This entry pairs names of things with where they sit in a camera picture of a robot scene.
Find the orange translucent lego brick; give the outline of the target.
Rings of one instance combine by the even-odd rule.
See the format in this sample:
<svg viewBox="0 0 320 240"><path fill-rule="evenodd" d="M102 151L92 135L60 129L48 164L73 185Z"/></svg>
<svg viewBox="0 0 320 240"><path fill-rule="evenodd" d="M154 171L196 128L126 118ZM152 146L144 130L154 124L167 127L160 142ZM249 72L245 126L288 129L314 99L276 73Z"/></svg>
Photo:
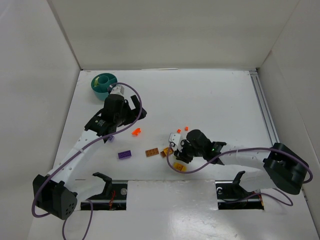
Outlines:
<svg viewBox="0 0 320 240"><path fill-rule="evenodd" d="M174 150L172 148L166 147L160 152L160 155L162 158L165 158L167 155L171 155L173 153L174 153Z"/></svg>

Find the yellow lego brick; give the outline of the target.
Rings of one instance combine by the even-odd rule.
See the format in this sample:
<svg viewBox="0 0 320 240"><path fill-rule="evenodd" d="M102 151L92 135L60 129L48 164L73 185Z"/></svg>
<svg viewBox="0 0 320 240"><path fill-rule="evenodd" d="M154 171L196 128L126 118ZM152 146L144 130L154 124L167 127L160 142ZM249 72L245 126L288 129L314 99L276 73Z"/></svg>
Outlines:
<svg viewBox="0 0 320 240"><path fill-rule="evenodd" d="M175 170L180 171L180 172L186 172L187 171L187 167L181 163L178 162L174 162L173 163L173 167Z"/></svg>

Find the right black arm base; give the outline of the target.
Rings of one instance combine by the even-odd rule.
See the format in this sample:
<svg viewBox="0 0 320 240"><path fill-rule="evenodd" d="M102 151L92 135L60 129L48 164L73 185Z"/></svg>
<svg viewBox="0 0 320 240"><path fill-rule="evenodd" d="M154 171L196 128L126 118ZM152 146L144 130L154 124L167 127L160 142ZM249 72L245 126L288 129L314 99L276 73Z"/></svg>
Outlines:
<svg viewBox="0 0 320 240"><path fill-rule="evenodd" d="M240 171L232 181L218 181L215 184L217 206L219 210L264 210L261 195L248 192L240 186L240 180L245 171Z"/></svg>

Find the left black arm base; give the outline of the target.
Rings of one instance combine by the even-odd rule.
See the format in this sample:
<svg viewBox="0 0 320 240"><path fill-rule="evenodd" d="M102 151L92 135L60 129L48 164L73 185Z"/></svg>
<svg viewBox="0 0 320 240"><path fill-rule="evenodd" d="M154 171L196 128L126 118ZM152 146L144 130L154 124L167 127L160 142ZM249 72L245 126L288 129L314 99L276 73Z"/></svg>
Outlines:
<svg viewBox="0 0 320 240"><path fill-rule="evenodd" d="M111 177L95 172L94 180L102 181L102 190L90 195L94 211L125 211L127 209L128 181L112 180Z"/></svg>

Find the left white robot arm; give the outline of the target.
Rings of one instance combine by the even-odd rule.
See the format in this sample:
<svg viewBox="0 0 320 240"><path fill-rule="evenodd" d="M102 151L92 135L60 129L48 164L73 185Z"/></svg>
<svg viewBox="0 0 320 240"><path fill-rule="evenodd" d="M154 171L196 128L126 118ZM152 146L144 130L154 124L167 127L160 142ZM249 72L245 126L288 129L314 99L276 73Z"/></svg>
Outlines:
<svg viewBox="0 0 320 240"><path fill-rule="evenodd" d="M81 136L64 159L46 175L39 174L34 178L31 213L35 218L53 215L66 220L78 203L110 194L112 179L105 174L93 173L98 182L88 186L77 186L76 176L109 138L120 133L118 127L127 130L146 117L140 95L132 95L131 100L134 109L131 109L123 95L109 94L103 108L84 126Z"/></svg>

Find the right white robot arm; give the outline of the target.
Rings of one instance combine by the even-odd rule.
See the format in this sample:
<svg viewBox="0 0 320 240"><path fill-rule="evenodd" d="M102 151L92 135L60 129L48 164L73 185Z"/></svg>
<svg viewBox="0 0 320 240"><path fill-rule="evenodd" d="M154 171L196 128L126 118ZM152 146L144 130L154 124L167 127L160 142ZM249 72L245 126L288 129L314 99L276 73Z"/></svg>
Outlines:
<svg viewBox="0 0 320 240"><path fill-rule="evenodd" d="M222 141L211 141L199 129L191 130L183 139L178 133L169 136L169 147L177 160L186 164L195 157L206 160L205 166L242 166L254 171L240 171L233 183L247 192L278 188L298 195L304 183L311 176L307 162L282 143L272 147L235 146Z"/></svg>

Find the light green lego piece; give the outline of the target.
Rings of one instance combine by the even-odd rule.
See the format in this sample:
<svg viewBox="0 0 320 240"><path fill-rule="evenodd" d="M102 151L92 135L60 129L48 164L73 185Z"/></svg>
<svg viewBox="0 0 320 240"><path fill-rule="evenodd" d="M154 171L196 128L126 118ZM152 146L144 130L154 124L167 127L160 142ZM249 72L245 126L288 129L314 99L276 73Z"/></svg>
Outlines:
<svg viewBox="0 0 320 240"><path fill-rule="evenodd" d="M101 87L102 85L104 85L106 82L108 81L108 77L107 76L97 76L95 79L94 79L94 87Z"/></svg>

